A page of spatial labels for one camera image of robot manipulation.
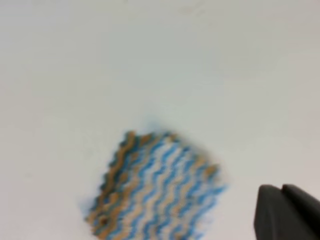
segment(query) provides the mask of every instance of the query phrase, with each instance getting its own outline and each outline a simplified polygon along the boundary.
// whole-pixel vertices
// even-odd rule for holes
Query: black object
[[[262,185],[254,229],[257,240],[320,240],[320,202],[294,185]]]

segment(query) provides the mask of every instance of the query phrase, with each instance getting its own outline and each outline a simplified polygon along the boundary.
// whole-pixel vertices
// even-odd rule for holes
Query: knitted textile
[[[86,220],[101,240],[200,239],[225,189],[219,173],[173,134],[129,132]]]

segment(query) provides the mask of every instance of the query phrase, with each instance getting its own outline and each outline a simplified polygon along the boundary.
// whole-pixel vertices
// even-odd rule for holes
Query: white surface
[[[0,239],[89,240],[85,209],[128,129],[225,163],[207,239],[253,240],[260,184],[320,197],[320,2],[0,3]]]

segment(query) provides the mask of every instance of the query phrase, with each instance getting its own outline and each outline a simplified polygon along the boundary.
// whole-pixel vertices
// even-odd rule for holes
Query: blue and tan striped fabric
[[[200,239],[225,185],[177,136],[126,135],[87,222],[101,240]]]

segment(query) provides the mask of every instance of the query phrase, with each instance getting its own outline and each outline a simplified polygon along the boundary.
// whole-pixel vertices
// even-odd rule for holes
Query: tan stripe
[[[139,146],[143,147],[145,144],[147,144],[151,140],[152,136],[153,136],[152,134],[147,134],[147,135],[141,136]]]
[[[110,222],[108,223],[107,227],[105,228],[104,231],[101,232],[101,234],[99,235],[100,238],[104,239],[106,238],[106,236],[108,236],[108,234],[112,233],[116,227],[117,227],[117,220],[118,220],[118,215],[119,213],[123,210],[129,207],[130,203],[131,203],[131,199],[130,199],[130,195],[131,192],[137,188],[137,186],[139,185],[140,181],[139,181],[139,176],[138,176],[138,172],[141,169],[141,166],[144,166],[150,157],[150,150],[152,149],[152,147],[158,143],[159,139],[161,137],[157,137],[155,140],[152,141],[152,143],[150,145],[148,145],[148,150],[147,150],[147,154],[145,155],[143,161],[141,164],[135,166],[134,170],[133,170],[133,179],[132,181],[130,181],[131,183],[133,183],[133,186],[129,186],[127,189],[125,189],[125,191],[123,192],[123,201],[120,204],[120,206],[116,207],[115,209],[112,210],[112,212],[110,213]],[[136,209],[134,210],[134,212],[136,212],[136,210],[140,210],[139,207],[142,209],[141,204],[137,204],[136,205]]]
[[[217,165],[211,165],[208,166],[205,171],[204,171],[204,175],[206,178],[209,178],[210,176],[212,176],[212,174],[214,174],[218,169]]]
[[[134,152],[131,156],[130,156],[130,161],[135,161],[138,157],[138,153]],[[121,174],[120,179],[119,179],[119,183],[117,185],[121,185],[121,184],[125,184],[125,182],[128,180],[129,177],[129,173],[128,172],[124,172],[123,174]],[[110,194],[110,200],[107,204],[105,204],[103,206],[102,211],[103,212],[107,212],[109,210],[109,208],[115,204],[119,198],[121,198],[122,196],[119,194],[119,192],[113,192]],[[102,224],[101,221],[99,221],[99,224],[93,228],[93,232],[95,233],[99,228],[102,228],[105,224]]]
[[[106,176],[107,179],[105,181],[106,181],[107,184],[106,184],[105,189],[103,190],[103,192],[98,197],[97,208],[93,212],[91,212],[91,214],[87,218],[87,221],[91,225],[94,223],[95,218],[97,217],[99,212],[102,210],[105,197],[113,189],[114,176],[119,171],[119,169],[123,166],[123,164],[124,164],[124,156],[125,156],[126,152],[129,151],[134,146],[134,144],[135,144],[135,132],[131,131],[131,132],[129,132],[127,134],[126,145],[122,146],[118,150],[118,152],[116,154],[116,165],[109,170],[109,173]]]

